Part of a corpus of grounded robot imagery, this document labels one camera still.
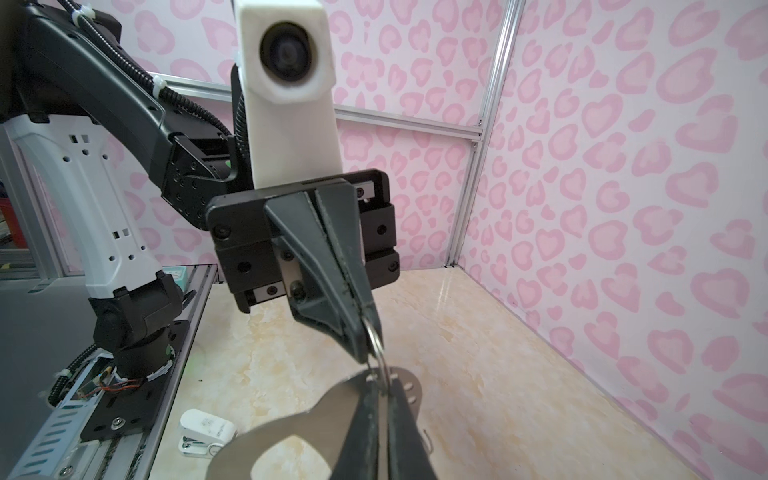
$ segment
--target teal box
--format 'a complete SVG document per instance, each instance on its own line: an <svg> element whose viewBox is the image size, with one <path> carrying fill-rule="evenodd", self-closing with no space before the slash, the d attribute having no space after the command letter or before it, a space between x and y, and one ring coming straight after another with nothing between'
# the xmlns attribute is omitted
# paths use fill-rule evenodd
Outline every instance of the teal box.
<svg viewBox="0 0 768 480"><path fill-rule="evenodd" d="M184 292L187 289L187 280L189 280L189 273L185 266L164 266L163 271L174 278L174 282Z"/></svg>

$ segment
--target camera lens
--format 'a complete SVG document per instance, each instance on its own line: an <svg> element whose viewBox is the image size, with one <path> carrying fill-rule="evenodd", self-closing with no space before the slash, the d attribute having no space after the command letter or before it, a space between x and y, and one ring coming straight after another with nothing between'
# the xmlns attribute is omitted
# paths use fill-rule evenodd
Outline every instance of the camera lens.
<svg viewBox="0 0 768 480"><path fill-rule="evenodd" d="M284 81L299 81L312 66L310 37L293 23L272 25L261 41L261 63Z"/></svg>

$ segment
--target keyring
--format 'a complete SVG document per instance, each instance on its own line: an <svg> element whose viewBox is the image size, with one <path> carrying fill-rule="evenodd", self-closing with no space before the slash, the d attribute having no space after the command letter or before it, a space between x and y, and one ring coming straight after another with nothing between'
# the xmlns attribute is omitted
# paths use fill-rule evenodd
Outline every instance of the keyring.
<svg viewBox="0 0 768 480"><path fill-rule="evenodd" d="M366 327L366 333L368 333L368 339L371 341L371 347L373 348L373 356L375 356L376 361L379 364L378 377L381 379L379 388L385 396L389 395L389 386L392 380L389 378L389 367L386 364L386 360L384 360L384 346L382 345L382 340L367 318L362 318L362 324Z"/></svg>

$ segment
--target camera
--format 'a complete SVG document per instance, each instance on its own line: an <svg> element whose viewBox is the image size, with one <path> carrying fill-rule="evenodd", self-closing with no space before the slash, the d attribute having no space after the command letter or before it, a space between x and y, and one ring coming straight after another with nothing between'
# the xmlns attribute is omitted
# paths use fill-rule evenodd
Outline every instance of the camera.
<svg viewBox="0 0 768 480"><path fill-rule="evenodd" d="M318 0L235 0L255 188L342 173L328 16Z"/></svg>

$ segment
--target marble tabletop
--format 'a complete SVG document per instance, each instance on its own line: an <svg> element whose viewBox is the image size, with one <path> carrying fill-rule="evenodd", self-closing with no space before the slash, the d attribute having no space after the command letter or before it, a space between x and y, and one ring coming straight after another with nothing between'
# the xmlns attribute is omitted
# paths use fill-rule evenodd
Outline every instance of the marble tabletop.
<svg viewBox="0 0 768 480"><path fill-rule="evenodd" d="M374 292L386 358L423 388L418 424L450 478L691 479L697 476L570 363L458 268L403 272ZM360 371L332 339L295 322L285 298L241 313L214 285L151 471L205 478L177 449L187 409L240 432L313 406ZM297 437L272 447L252 478L328 478Z"/></svg>

